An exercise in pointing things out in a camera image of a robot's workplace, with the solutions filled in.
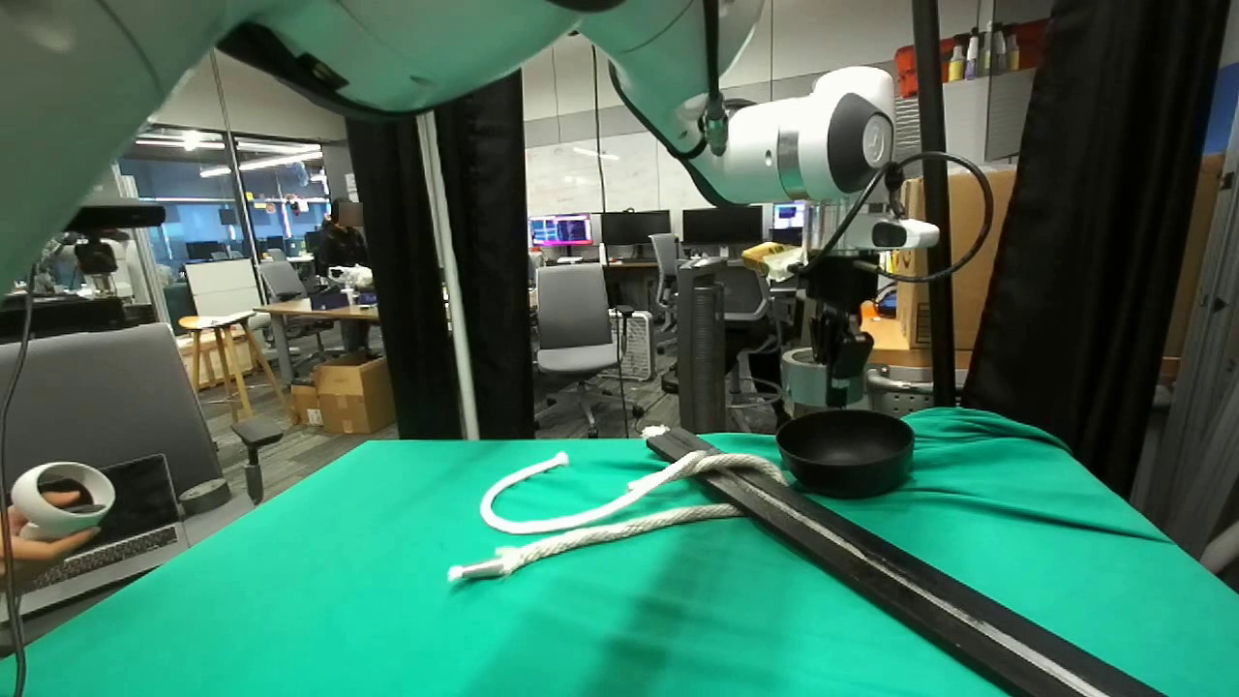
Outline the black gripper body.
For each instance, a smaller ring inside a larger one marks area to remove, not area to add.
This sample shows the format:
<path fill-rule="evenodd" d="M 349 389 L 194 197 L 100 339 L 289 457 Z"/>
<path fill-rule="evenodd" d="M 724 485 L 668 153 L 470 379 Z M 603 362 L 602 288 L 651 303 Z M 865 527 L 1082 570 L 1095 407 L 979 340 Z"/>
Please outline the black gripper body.
<path fill-rule="evenodd" d="M 852 332 L 861 308 L 875 293 L 875 260 L 813 253 L 802 265 L 797 283 L 809 297 L 813 332 Z"/>

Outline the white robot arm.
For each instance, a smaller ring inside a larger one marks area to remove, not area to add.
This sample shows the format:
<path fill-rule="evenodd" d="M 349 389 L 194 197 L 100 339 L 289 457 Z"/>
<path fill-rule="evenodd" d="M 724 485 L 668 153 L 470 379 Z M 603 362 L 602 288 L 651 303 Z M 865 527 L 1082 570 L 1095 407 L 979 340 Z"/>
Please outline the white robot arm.
<path fill-rule="evenodd" d="M 895 78 L 842 68 L 727 104 L 768 0 L 0 0 L 0 283 L 71 224 L 207 56 L 345 115 L 417 115 L 566 35 L 718 206 L 837 201 L 895 157 Z"/>

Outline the operator hand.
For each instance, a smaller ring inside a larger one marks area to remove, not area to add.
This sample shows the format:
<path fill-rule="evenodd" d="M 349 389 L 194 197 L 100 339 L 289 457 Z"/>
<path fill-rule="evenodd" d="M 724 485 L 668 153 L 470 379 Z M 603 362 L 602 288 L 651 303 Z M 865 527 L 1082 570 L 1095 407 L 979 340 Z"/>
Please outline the operator hand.
<path fill-rule="evenodd" d="M 98 540 L 98 530 L 76 530 L 76 534 L 62 534 L 62 540 L 30 540 L 20 506 L 7 506 L 5 522 L 7 522 L 5 570 L 16 583 L 30 583 L 30 576 L 45 575 L 51 565 L 57 565 L 62 559 L 76 554 L 80 548 L 88 548 Z"/>

